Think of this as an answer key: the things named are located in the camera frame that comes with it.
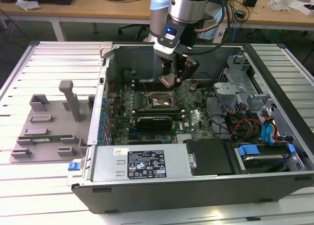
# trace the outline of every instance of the electronic device on table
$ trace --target electronic device on table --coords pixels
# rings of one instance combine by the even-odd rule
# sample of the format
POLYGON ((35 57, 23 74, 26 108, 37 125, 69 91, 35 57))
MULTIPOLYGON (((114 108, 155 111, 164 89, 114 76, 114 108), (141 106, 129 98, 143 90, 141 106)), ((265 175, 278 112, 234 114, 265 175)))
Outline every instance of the electronic device on table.
POLYGON ((197 56, 195 74, 167 88, 153 44, 104 43, 74 194, 101 214, 276 201, 311 185, 313 134, 291 124, 303 119, 254 49, 197 56))

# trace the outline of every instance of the motherboard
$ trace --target motherboard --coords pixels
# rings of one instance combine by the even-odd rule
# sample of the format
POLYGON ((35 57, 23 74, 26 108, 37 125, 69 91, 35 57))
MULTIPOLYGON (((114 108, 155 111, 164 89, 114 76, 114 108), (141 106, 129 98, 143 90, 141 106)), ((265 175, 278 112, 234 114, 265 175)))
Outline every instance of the motherboard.
MULTIPOLYGON (((186 81, 173 90, 158 90, 143 83, 125 84, 119 89, 109 85, 106 112, 111 125, 110 144, 167 144, 213 138, 204 112, 206 89, 197 85, 186 81)), ((99 140, 99 144, 106 144, 104 138, 99 140)))

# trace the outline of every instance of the laboratory floor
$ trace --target laboratory floor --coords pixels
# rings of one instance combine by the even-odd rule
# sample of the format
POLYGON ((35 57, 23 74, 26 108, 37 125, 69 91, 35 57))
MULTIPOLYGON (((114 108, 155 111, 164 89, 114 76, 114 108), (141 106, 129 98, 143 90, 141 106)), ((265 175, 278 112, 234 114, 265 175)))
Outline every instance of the laboratory floor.
MULTIPOLYGON (((54 31, 49 22, 18 21, 17 25, 31 40, 56 41, 54 31)), ((91 23, 62 23, 68 41, 135 41, 139 27, 126 28, 123 30, 122 35, 118 35, 119 26, 121 25, 98 24, 99 32, 94 33, 91 23)), ((148 33, 148 30, 144 31, 140 40, 144 39, 148 33)), ((314 48, 314 42, 312 42, 314 37, 311 33, 305 36, 299 31, 261 29, 252 31, 251 29, 241 29, 235 42, 283 43, 303 62, 307 54, 314 48)), ((22 48, 25 49, 27 45, 28 40, 13 23, 8 23, 8 29, 0 32, 0 87, 2 87, 22 56, 22 48)), ((305 67, 311 73, 314 72, 314 53, 307 59, 305 67)))

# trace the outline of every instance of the power connector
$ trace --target power connector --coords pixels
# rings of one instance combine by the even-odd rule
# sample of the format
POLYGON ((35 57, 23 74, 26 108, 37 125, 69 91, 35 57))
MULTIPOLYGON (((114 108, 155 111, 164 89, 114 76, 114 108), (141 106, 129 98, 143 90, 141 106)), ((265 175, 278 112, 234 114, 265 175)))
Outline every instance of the power connector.
POLYGON ((246 12, 243 10, 237 10, 235 13, 236 13, 235 15, 238 19, 244 19, 246 16, 246 12))

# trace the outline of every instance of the warning label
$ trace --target warning label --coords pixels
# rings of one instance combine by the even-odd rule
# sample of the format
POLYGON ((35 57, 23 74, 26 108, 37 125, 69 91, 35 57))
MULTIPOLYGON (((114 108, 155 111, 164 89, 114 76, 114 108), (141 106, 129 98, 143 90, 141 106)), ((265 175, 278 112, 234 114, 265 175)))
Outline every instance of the warning label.
POLYGON ((163 150, 129 151, 128 178, 167 177, 163 150))

